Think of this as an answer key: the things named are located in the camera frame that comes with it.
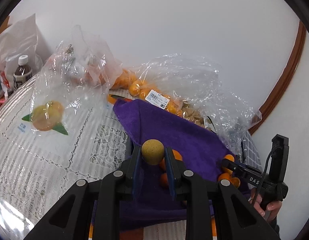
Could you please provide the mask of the person's right hand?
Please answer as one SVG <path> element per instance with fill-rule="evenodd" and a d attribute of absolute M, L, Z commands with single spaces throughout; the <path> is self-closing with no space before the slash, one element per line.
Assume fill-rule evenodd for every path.
<path fill-rule="evenodd" d="M 250 204 L 253 205 L 254 209 L 262 216 L 265 217 L 266 214 L 268 214 L 267 217 L 267 222 L 272 222 L 278 215 L 281 207 L 282 207 L 282 202 L 281 201 L 274 201 L 274 202 L 270 202 L 266 209 L 264 210 L 260 204 L 262 202 L 262 197 L 260 194 L 258 194 L 257 196 L 255 196 L 256 193 L 256 189 L 253 188 L 251 190 L 251 200 L 249 201 Z"/>

